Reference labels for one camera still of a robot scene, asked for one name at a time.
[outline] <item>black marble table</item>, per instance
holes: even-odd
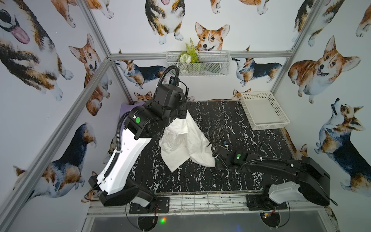
[[[229,141],[236,150],[245,148],[266,157],[292,159],[279,129],[252,131],[239,101],[190,102],[188,110],[212,143]],[[234,174],[203,167],[187,160],[173,173],[161,158],[156,136],[135,162],[130,177],[156,193],[259,190],[283,179],[262,173]]]

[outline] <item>mounting plate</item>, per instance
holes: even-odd
[[[169,197],[158,197],[156,201],[156,205],[158,205],[157,213],[168,213],[169,212],[169,204],[170,198]],[[139,204],[133,203],[130,206],[129,210],[130,214],[148,214],[154,212],[148,212],[144,207]]]

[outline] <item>purple cloth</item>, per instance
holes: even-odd
[[[120,118],[121,116],[123,116],[124,113],[128,112],[128,111],[131,111],[134,107],[137,107],[139,105],[143,105],[144,102],[139,102],[137,104],[134,104],[134,105],[127,105],[125,103],[122,103],[121,104],[121,109],[120,109]]]

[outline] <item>white plastic basket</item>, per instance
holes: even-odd
[[[231,56],[229,51],[198,52],[200,63],[180,63],[180,52],[167,52],[168,66],[175,65],[179,69],[179,76],[225,76],[229,72]]]
[[[284,128],[290,123],[270,91],[242,93],[241,104],[253,131]]]

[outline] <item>white cloth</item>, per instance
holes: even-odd
[[[164,135],[158,142],[161,157],[171,172],[175,171],[186,160],[206,167],[215,167],[209,141],[187,111],[186,119],[175,119],[165,128]]]

